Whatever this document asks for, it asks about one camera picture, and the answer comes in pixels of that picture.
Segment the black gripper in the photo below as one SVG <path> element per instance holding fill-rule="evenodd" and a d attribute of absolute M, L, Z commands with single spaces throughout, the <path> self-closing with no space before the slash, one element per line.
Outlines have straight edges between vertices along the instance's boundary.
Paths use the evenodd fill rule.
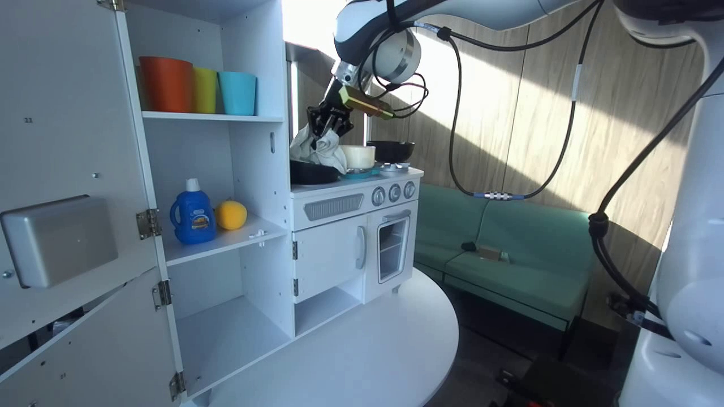
<path fill-rule="evenodd" d="M 392 118 L 392 105 L 380 96 L 371 96 L 359 85 L 359 70 L 351 64 L 336 64 L 327 88 L 317 105 L 307 108 L 307 127 L 315 138 L 326 130 L 343 135 L 353 128 L 351 112 Z"/>

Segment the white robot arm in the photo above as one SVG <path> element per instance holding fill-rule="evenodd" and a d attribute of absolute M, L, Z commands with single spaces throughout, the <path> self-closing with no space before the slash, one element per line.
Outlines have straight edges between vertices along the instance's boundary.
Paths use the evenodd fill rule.
<path fill-rule="evenodd" d="M 429 15 L 491 28 L 540 19 L 575 0 L 348 0 L 334 15 L 333 83 L 359 88 L 375 49 Z M 724 0 L 612 0 L 630 39 L 696 42 L 704 75 L 675 112 L 690 120 L 668 240 L 644 294 L 625 284 L 641 327 L 619 407 L 724 407 Z"/>

